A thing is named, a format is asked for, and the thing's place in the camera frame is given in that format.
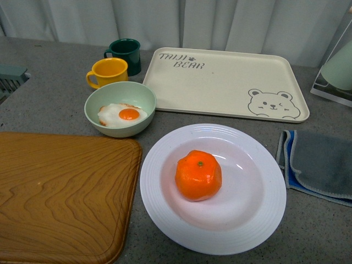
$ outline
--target curtain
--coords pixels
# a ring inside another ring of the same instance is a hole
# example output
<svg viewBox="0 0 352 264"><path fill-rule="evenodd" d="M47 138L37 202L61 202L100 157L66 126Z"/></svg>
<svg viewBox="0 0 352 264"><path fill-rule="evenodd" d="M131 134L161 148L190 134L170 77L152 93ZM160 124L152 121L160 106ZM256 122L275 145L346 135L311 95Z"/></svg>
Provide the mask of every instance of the curtain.
<svg viewBox="0 0 352 264"><path fill-rule="evenodd" d="M278 55L318 67L351 0L1 0L0 36Z"/></svg>

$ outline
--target table surface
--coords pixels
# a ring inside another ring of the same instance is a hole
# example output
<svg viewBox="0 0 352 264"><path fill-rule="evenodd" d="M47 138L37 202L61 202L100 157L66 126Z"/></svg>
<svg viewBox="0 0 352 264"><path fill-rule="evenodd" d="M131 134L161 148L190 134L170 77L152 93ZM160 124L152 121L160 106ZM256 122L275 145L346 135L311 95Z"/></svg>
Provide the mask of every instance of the table surface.
<svg viewBox="0 0 352 264"><path fill-rule="evenodd" d="M0 131L102 136L84 115L93 92L85 75L106 47L0 37L0 63L28 68L31 78L0 104ZM141 51L143 82L152 51ZM292 66L310 110L300 124L156 111L152 123L132 138L143 149L174 129L213 123L238 129L273 157L282 130L308 130L342 139L352 135L352 108L310 93L316 68ZM264 243L244 253L212 256L188 250L165 236L147 214L139 186L125 248L116 263L347 263L352 259L352 208L287 190L283 219Z"/></svg>

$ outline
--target blue towel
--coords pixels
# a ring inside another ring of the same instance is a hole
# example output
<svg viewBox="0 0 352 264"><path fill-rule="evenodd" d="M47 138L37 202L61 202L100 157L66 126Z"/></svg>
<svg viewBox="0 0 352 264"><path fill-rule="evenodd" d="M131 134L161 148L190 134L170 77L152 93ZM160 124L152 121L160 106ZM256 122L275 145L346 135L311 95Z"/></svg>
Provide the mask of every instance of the blue towel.
<svg viewBox="0 0 352 264"><path fill-rule="evenodd" d="M287 189L352 207L352 141L285 130L276 161Z"/></svg>

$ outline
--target dark green mug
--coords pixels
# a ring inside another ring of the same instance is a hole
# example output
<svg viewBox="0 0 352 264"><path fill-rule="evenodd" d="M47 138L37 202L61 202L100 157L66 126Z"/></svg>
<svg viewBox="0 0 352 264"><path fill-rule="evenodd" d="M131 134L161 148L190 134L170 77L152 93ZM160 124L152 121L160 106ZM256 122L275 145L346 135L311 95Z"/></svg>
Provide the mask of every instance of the dark green mug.
<svg viewBox="0 0 352 264"><path fill-rule="evenodd" d="M127 62L127 74L133 76L141 72L141 57L140 57L140 43L132 38L123 38L112 42L104 52L104 58L108 58L107 54L112 57L123 59Z"/></svg>

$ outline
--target peeled orange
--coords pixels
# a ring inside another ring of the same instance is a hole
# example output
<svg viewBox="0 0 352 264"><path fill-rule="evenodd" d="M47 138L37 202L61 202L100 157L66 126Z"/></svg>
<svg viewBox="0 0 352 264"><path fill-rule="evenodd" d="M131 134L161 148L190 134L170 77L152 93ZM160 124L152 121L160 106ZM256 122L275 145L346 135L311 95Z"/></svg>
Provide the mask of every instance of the peeled orange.
<svg viewBox="0 0 352 264"><path fill-rule="evenodd" d="M221 188L221 167L210 153L192 150L178 161L175 182L179 192L188 200L209 199Z"/></svg>

